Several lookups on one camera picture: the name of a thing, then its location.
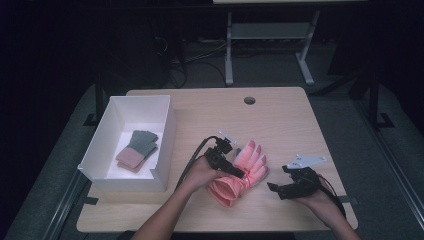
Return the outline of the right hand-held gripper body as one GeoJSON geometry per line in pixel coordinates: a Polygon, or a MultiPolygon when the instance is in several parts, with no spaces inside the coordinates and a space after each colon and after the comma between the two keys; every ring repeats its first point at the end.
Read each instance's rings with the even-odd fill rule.
{"type": "Polygon", "coordinates": [[[312,166],[325,161],[326,158],[323,156],[297,154],[290,163],[282,166],[283,171],[289,174],[293,180],[291,184],[282,187],[282,192],[293,194],[293,199],[310,196],[315,193],[320,186],[320,180],[312,166]]]}

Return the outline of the person's left hand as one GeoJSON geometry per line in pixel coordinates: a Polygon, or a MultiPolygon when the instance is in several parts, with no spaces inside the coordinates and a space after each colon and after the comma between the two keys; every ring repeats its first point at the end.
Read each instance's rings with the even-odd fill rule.
{"type": "Polygon", "coordinates": [[[199,188],[208,185],[212,180],[227,176],[228,173],[212,169],[207,159],[201,156],[195,161],[186,174],[185,179],[181,183],[181,187],[193,193],[199,188]]]}

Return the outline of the black metal stand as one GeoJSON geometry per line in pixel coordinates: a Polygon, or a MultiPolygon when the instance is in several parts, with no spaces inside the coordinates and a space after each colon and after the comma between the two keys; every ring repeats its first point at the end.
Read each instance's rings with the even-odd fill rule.
{"type": "Polygon", "coordinates": [[[90,113],[84,122],[85,126],[97,127],[103,116],[106,108],[106,81],[105,76],[101,73],[98,74],[94,82],[95,87],[95,112],[90,113]]]}
{"type": "Polygon", "coordinates": [[[381,128],[394,128],[394,124],[386,113],[378,111],[379,106],[379,81],[377,75],[372,73],[369,81],[369,106],[368,120],[371,126],[379,131],[381,128]]]}

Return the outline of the grey metal floor rail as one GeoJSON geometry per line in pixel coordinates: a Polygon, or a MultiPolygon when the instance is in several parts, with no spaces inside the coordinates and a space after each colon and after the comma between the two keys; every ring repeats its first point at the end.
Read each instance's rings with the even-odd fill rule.
{"type": "Polygon", "coordinates": [[[84,175],[79,170],[76,170],[63,196],[58,202],[42,240],[59,240],[60,233],[65,226],[66,219],[73,209],[74,202],[83,191],[86,183],[87,179],[84,175]]]}
{"type": "Polygon", "coordinates": [[[408,204],[420,228],[424,232],[424,202],[420,199],[419,195],[411,185],[409,179],[407,178],[401,166],[399,165],[395,154],[389,147],[387,141],[384,139],[381,132],[381,127],[377,127],[371,122],[370,114],[368,113],[363,103],[361,103],[360,101],[355,101],[354,105],[359,115],[365,122],[365,125],[367,126],[368,130],[370,131],[375,143],[380,149],[390,169],[391,175],[394,177],[394,180],[398,185],[400,192],[402,193],[403,198],[408,204]]]}

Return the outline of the white metal desk frame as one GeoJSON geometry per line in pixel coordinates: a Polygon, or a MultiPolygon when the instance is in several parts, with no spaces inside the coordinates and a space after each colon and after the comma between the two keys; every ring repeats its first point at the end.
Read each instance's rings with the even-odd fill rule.
{"type": "Polygon", "coordinates": [[[303,48],[296,53],[296,60],[305,83],[314,85],[306,62],[315,29],[317,27],[319,11],[315,11],[309,22],[294,23],[237,23],[233,21],[233,14],[227,14],[226,54],[225,54],[225,84],[234,84],[232,43],[235,40],[303,40],[303,48]]]}

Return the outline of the grey knit glove pink cuff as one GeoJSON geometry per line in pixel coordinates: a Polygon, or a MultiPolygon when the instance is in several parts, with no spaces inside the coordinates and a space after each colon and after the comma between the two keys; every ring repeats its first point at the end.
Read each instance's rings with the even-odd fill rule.
{"type": "Polygon", "coordinates": [[[154,147],[157,148],[157,140],[158,136],[155,133],[145,130],[135,130],[132,133],[130,142],[126,147],[133,148],[137,152],[146,155],[152,151],[154,147]]]}
{"type": "Polygon", "coordinates": [[[156,151],[156,147],[152,151],[143,155],[137,152],[135,149],[130,147],[125,147],[121,150],[115,160],[117,161],[117,166],[124,168],[128,171],[137,173],[140,171],[141,167],[144,165],[146,160],[156,151]]]}

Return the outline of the pink glove with red print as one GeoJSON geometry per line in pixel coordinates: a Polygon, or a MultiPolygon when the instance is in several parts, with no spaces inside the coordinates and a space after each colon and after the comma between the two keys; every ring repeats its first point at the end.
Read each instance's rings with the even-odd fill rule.
{"type": "Polygon", "coordinates": [[[243,171],[242,178],[233,175],[220,177],[207,186],[209,194],[224,207],[231,207],[245,191],[261,182],[269,172],[266,155],[253,140],[245,145],[233,165],[243,171]]]}

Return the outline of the person's right hand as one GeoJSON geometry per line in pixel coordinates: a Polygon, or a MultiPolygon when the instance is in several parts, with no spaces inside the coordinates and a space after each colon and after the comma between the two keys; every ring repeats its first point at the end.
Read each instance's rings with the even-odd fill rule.
{"type": "Polygon", "coordinates": [[[306,206],[327,227],[345,219],[338,206],[322,190],[307,197],[296,198],[295,202],[306,206]]]}

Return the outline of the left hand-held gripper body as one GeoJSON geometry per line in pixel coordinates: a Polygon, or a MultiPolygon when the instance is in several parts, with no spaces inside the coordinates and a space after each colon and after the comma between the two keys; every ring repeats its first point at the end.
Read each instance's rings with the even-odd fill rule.
{"type": "Polygon", "coordinates": [[[204,156],[212,169],[233,171],[235,167],[226,159],[226,155],[233,150],[233,145],[236,141],[223,130],[220,130],[219,133],[222,137],[213,136],[215,146],[209,147],[204,153],[204,156]]]}

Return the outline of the white box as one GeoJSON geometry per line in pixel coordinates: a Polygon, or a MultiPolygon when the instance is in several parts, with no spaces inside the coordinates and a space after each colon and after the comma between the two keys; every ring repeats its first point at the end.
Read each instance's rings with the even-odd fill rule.
{"type": "Polygon", "coordinates": [[[113,96],[78,169],[103,192],[164,192],[175,134],[176,117],[170,96],[113,96]],[[156,148],[140,167],[130,171],[118,165],[116,156],[136,130],[156,134],[156,148]]]}

